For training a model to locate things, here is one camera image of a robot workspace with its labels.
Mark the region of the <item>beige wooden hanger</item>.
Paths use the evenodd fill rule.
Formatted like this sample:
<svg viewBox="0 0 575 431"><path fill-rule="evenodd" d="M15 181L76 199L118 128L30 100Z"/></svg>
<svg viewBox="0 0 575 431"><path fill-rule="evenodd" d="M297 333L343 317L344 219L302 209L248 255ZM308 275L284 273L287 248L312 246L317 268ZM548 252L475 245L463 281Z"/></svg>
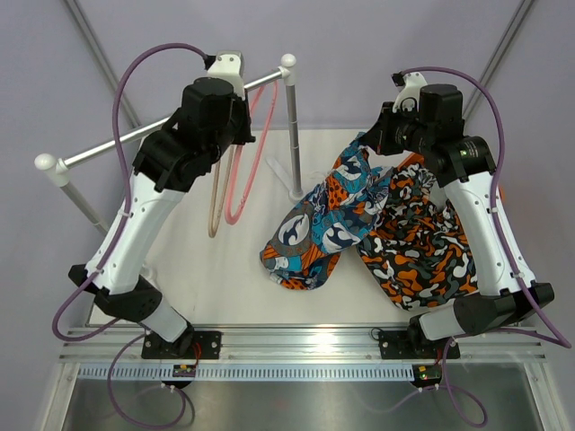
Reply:
<svg viewBox="0 0 575 431"><path fill-rule="evenodd" d="M217 236L218 228L221 223L221 217L224 211L224 204L226 202L227 187L231 177L233 161L234 149L232 149L228 154L223 185L220 185L222 161L218 161L214 167L213 184L208 211L208 237L210 239L214 239Z"/></svg>

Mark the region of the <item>orange black camouflage shorts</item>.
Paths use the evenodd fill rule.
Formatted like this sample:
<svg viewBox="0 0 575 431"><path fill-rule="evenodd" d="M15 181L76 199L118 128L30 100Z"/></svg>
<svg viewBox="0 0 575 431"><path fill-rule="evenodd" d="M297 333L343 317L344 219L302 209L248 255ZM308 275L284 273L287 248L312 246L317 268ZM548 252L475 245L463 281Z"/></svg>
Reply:
<svg viewBox="0 0 575 431"><path fill-rule="evenodd" d="M391 303L408 312L478 291L464 229L450 202L432 201L436 185L436 177L421 163L394 168L379 225L357 246Z"/></svg>

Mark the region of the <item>blue orange patterned shorts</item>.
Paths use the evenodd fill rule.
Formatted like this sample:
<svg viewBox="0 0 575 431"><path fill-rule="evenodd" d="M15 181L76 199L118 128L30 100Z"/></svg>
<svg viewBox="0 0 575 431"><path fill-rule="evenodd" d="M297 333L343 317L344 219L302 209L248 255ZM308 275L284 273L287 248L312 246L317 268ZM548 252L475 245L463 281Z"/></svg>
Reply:
<svg viewBox="0 0 575 431"><path fill-rule="evenodd" d="M358 133L327 176L287 213L260 252L271 281L300 291L323 286L341 254L376 228L390 182L387 169L370 165L368 146Z"/></svg>

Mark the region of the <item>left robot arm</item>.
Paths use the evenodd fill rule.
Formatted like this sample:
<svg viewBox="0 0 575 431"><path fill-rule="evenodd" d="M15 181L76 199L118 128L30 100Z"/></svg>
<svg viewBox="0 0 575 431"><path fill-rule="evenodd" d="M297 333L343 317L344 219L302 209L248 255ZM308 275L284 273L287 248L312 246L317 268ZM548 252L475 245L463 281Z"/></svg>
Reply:
<svg viewBox="0 0 575 431"><path fill-rule="evenodd" d="M137 152L129 178L130 208L119 211L92 259L68 272L105 314L150 329L169 357L191 352L194 329L140 270L194 181L209 173L230 145L254 141L250 126L248 104L227 80L201 77L186 86L180 108Z"/></svg>

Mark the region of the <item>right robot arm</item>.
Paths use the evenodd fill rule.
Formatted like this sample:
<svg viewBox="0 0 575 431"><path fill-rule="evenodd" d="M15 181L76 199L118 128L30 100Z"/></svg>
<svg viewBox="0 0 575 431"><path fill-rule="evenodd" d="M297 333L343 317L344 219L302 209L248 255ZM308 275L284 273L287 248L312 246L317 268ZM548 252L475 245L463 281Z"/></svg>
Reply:
<svg viewBox="0 0 575 431"><path fill-rule="evenodd" d="M406 77L394 101L383 104L362 140L377 154L420 154L453 205L469 243L478 293L410 320L408 349L427 356L439 341L476 336L520 322L554 298L523 261L500 194L486 141L464 133L463 95L452 84Z"/></svg>

